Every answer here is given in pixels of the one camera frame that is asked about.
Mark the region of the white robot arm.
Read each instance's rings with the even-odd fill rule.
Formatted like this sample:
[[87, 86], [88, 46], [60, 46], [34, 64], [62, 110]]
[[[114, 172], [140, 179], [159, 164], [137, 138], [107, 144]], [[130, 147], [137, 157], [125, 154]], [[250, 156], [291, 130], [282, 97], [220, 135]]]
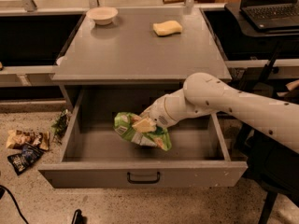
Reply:
[[188, 76], [182, 89], [158, 98], [133, 127], [140, 133], [154, 132], [219, 111], [299, 151], [299, 105], [236, 90], [207, 73]]

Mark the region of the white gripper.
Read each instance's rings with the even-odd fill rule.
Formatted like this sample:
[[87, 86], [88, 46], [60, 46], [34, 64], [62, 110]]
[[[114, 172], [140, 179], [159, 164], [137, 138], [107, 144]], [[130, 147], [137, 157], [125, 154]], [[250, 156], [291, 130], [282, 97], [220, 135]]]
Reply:
[[166, 110], [166, 99], [168, 95], [158, 98], [152, 105], [147, 107], [141, 114], [143, 119], [133, 121], [132, 127], [139, 133], [154, 132], [156, 125], [168, 128], [175, 125], [175, 121], [170, 117]]

